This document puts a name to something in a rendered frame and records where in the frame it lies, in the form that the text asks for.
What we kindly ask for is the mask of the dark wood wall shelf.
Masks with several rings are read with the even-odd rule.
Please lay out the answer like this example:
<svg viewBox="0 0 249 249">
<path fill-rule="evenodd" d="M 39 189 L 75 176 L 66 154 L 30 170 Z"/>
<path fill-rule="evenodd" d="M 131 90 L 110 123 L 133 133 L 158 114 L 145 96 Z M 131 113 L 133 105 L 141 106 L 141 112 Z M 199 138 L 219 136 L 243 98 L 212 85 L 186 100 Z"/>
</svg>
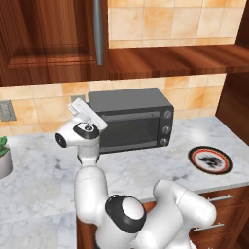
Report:
<svg viewBox="0 0 249 249">
<path fill-rule="evenodd" d="M 249 72 L 249 49 L 238 45 L 109 50 L 111 80 Z"/>
</svg>

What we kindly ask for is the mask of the toaster oven glass door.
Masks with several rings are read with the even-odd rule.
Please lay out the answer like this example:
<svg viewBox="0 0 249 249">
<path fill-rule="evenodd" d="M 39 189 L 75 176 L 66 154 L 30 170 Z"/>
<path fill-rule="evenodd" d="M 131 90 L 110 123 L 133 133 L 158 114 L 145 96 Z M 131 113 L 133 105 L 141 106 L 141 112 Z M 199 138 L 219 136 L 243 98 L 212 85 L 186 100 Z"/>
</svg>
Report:
<svg viewBox="0 0 249 249">
<path fill-rule="evenodd" d="M 106 122 L 108 126 L 100 135 L 100 153 L 155 147 L 159 122 L 160 118 Z"/>
</svg>

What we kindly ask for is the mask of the green plant in grey pot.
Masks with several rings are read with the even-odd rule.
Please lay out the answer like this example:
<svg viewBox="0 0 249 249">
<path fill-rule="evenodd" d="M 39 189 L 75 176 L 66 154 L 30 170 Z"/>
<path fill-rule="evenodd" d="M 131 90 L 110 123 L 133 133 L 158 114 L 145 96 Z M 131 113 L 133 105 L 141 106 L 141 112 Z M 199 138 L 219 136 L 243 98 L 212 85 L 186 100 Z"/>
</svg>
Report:
<svg viewBox="0 0 249 249">
<path fill-rule="evenodd" d="M 3 179 L 13 171 L 11 150 L 7 144 L 6 136 L 0 137 L 0 179 Z"/>
</svg>

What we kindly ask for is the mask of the round plate with red rim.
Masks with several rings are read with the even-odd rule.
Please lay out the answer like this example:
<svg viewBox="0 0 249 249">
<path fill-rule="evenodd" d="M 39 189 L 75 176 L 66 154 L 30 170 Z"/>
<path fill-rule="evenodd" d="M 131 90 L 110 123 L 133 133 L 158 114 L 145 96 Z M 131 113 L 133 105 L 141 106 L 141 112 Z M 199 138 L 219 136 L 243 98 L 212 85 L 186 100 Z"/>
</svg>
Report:
<svg viewBox="0 0 249 249">
<path fill-rule="evenodd" d="M 231 158 L 213 147 L 194 147 L 188 152 L 188 159 L 195 168 L 208 174 L 224 175 L 233 170 Z"/>
</svg>

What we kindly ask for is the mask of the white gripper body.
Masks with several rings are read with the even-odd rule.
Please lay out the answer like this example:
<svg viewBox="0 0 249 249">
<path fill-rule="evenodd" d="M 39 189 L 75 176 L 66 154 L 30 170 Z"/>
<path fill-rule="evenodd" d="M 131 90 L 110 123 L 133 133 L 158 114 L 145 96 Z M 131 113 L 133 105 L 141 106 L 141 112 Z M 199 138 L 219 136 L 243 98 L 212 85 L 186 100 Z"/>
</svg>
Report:
<svg viewBox="0 0 249 249">
<path fill-rule="evenodd" d="M 100 131 L 107 128 L 107 123 L 100 118 L 81 98 L 68 104 L 69 111 L 85 123 L 95 124 Z"/>
</svg>

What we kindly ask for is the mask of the dark wood cupboard door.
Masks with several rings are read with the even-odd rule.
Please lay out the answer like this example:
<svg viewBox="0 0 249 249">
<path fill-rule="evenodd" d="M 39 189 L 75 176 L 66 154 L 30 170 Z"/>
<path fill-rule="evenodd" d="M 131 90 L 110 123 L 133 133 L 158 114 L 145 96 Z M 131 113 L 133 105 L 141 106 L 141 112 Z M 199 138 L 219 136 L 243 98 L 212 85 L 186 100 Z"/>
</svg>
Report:
<svg viewBox="0 0 249 249">
<path fill-rule="evenodd" d="M 97 64 L 93 0 L 0 0 L 0 87 L 107 80 L 108 6 Z"/>
</svg>

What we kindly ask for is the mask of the dark grey toaster oven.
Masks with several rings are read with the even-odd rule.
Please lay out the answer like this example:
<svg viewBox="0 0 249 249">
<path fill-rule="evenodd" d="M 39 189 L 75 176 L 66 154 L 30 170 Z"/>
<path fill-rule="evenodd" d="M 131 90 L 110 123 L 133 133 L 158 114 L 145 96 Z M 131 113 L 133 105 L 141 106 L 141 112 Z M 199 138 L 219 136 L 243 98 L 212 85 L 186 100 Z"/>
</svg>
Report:
<svg viewBox="0 0 249 249">
<path fill-rule="evenodd" d="M 89 107 L 99 117 L 102 115 L 160 112 L 157 145 L 150 148 L 163 147 L 160 144 L 162 138 L 168 139 L 169 144 L 174 107 L 158 88 L 93 91 L 89 93 Z M 172 112 L 170 119 L 163 117 L 165 111 Z M 162 133 L 164 126 L 170 126 L 168 134 Z"/>
</svg>

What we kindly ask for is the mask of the dark wood drawer front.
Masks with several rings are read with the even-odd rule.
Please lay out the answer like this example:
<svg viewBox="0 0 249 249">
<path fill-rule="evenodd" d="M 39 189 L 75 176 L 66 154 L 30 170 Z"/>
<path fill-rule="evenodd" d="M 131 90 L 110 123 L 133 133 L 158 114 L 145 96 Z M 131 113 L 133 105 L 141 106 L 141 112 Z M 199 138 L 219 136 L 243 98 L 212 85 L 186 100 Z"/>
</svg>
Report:
<svg viewBox="0 0 249 249">
<path fill-rule="evenodd" d="M 190 239 L 197 249 L 226 249 L 231 237 L 247 217 L 244 208 L 227 213 L 220 211 L 215 223 L 209 229 L 191 230 Z"/>
<path fill-rule="evenodd" d="M 249 192 L 249 187 L 246 186 L 246 187 L 239 187 L 239 188 L 226 189 L 216 192 L 204 193 L 202 194 L 202 196 L 207 199 L 208 197 L 212 198 L 217 196 L 233 195 L 233 198 L 230 199 L 211 202 L 212 204 L 215 205 L 217 210 L 217 219 L 215 221 L 215 224 L 218 224 L 220 223 L 220 216 L 222 214 L 223 209 L 227 207 L 234 208 L 237 205 L 246 202 L 248 192 Z"/>
</svg>

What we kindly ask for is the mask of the grey wall socket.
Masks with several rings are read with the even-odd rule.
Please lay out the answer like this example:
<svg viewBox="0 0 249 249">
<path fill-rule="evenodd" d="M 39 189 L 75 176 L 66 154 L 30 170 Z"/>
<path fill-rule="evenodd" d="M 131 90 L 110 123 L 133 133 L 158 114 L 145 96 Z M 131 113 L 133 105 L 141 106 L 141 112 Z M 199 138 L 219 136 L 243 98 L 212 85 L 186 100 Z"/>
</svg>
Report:
<svg viewBox="0 0 249 249">
<path fill-rule="evenodd" d="M 71 98 L 71 102 L 74 102 L 78 98 L 86 102 L 86 98 L 84 94 L 83 95 L 71 95 L 70 98 Z"/>
<path fill-rule="evenodd" d="M 2 122 L 16 120 L 16 115 L 11 100 L 0 101 L 0 120 Z"/>
</svg>

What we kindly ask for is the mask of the dark wood side panel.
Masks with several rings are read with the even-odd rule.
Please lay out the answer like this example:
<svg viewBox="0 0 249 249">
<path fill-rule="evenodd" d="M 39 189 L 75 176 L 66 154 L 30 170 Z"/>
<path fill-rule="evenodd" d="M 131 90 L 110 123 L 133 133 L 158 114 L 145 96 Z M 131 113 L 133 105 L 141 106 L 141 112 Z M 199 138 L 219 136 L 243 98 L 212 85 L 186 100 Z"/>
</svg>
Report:
<svg viewBox="0 0 249 249">
<path fill-rule="evenodd" d="M 235 43 L 249 50 L 249 0 Z M 249 146 L 249 72 L 226 76 L 215 116 Z"/>
</svg>

